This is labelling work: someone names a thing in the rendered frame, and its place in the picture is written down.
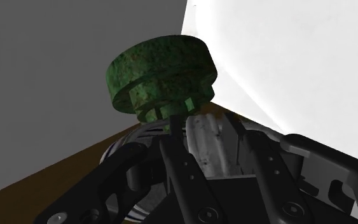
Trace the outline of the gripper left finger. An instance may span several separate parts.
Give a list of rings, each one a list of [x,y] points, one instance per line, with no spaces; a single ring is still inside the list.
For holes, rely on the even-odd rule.
[[[122,224],[158,183],[166,197],[139,224],[225,224],[226,216],[182,139],[181,118],[153,145],[129,142],[36,216],[34,224]]]

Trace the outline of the grey bottle with green cap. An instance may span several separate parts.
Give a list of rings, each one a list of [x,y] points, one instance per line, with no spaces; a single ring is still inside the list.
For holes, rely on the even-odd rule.
[[[244,175],[238,144],[228,128],[200,110],[214,98],[217,69],[207,45],[193,36],[170,35],[136,44],[106,71],[113,108],[143,124],[182,118],[187,150],[208,178]]]

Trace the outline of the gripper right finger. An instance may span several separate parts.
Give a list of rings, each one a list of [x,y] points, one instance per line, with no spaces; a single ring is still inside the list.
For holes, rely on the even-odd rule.
[[[270,224],[358,224],[358,159],[299,134],[279,142],[247,130],[233,113],[236,158],[254,173]]]

